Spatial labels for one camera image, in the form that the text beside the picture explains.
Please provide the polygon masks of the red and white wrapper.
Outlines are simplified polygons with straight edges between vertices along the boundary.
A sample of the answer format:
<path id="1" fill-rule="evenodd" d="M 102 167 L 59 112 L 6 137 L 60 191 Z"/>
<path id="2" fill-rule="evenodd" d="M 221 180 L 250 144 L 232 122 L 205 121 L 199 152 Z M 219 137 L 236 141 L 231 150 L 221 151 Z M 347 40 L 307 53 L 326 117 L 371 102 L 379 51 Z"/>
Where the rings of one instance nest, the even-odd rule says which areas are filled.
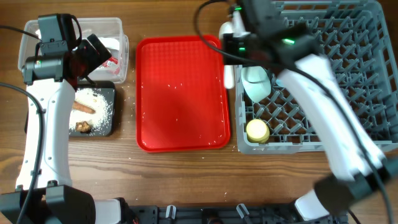
<path id="1" fill-rule="evenodd" d="M 107 61 L 103 62 L 95 70 L 95 72 L 104 72 L 104 73 L 110 73 L 112 75 L 118 75 L 120 73 L 119 59 L 118 59 L 120 51 L 119 40 L 110 37 L 99 37 L 99 40 L 110 52 L 111 57 L 107 59 Z"/>

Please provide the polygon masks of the brown food scrap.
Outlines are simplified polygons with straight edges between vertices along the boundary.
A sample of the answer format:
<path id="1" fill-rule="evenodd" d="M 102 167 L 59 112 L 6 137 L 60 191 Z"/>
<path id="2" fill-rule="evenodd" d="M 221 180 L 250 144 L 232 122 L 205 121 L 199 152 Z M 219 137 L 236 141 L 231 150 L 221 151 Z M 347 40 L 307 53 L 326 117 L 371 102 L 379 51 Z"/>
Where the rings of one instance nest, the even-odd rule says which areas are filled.
<path id="1" fill-rule="evenodd" d="M 80 133 L 89 133 L 91 131 L 91 125 L 87 121 L 77 122 L 75 125 L 75 131 Z"/>

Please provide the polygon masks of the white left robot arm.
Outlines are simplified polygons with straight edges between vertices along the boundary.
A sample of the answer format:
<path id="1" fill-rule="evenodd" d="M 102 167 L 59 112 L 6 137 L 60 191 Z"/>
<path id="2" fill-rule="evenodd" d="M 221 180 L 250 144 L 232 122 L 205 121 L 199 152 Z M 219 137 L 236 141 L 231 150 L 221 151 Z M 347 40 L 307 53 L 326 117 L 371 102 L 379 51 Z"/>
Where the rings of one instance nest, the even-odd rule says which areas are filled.
<path id="1" fill-rule="evenodd" d="M 83 38 L 71 14 L 38 18 L 39 42 L 22 68 L 28 98 L 23 165 L 1 213 L 12 223 L 127 223 L 122 198 L 95 200 L 72 186 L 68 164 L 70 113 L 78 81 L 111 54 L 95 35 Z"/>

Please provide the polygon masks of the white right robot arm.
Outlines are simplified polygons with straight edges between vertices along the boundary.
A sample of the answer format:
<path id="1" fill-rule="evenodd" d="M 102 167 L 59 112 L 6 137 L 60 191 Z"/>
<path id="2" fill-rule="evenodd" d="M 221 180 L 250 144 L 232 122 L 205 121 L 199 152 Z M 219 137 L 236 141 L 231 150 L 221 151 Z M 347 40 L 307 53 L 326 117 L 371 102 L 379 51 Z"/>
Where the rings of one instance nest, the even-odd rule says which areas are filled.
<path id="1" fill-rule="evenodd" d="M 300 105 L 324 145 L 331 174 L 295 200 L 297 218 L 313 222 L 338 216 L 380 192 L 392 223 L 385 185 L 397 176 L 397 159 L 387 158 L 366 133 L 307 25 L 287 27 L 271 1 L 233 2 L 229 16 L 233 28 L 218 49 L 224 63 L 270 69 Z"/>

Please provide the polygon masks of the white plastic spoon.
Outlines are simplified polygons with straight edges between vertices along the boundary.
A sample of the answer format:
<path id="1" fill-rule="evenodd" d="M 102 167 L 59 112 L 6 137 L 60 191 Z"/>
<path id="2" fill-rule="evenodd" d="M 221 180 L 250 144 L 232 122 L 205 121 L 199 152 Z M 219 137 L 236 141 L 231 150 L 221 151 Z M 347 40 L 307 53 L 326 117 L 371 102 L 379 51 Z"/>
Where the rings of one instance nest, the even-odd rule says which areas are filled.
<path id="1" fill-rule="evenodd" d="M 224 34 L 232 34 L 233 33 L 233 25 L 231 22 L 225 22 L 221 25 L 219 29 L 218 37 L 221 41 L 223 41 Z M 224 87 L 226 89 L 232 89 L 235 86 L 235 74 L 234 74 L 234 66 L 233 65 L 224 65 Z"/>

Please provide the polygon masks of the white rice pile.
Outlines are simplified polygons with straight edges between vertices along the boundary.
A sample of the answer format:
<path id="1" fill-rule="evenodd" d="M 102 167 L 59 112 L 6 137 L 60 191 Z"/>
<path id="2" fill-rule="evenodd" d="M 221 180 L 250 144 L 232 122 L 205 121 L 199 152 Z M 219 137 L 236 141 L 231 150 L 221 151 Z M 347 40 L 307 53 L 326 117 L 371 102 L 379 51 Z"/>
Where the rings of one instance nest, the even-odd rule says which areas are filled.
<path id="1" fill-rule="evenodd" d="M 113 88 L 79 88 L 75 101 L 96 111 L 95 114 L 71 110 L 69 132 L 71 136 L 106 136 L 112 130 L 115 90 Z M 87 121 L 91 125 L 89 133 L 75 131 L 77 122 Z"/>

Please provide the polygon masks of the yellow plastic cup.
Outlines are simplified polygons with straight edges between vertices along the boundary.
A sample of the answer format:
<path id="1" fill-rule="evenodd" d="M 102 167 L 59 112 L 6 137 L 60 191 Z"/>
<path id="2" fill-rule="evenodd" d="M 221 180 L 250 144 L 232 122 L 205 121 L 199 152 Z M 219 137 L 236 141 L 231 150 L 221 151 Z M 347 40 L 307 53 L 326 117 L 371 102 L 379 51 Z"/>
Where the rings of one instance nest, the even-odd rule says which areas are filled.
<path id="1" fill-rule="evenodd" d="M 252 119 L 246 125 L 249 142 L 265 144 L 270 136 L 268 125 L 261 119 Z"/>

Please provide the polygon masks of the light green bowl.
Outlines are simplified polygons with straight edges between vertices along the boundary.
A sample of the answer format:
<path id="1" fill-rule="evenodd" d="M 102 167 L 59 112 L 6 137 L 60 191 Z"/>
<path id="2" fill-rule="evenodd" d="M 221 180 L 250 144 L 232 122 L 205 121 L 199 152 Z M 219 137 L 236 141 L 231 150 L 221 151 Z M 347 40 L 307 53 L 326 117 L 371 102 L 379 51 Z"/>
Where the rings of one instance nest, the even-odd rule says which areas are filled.
<path id="1" fill-rule="evenodd" d="M 247 96 L 255 103 L 267 98 L 271 93 L 271 81 L 263 67 L 243 67 L 241 79 Z"/>

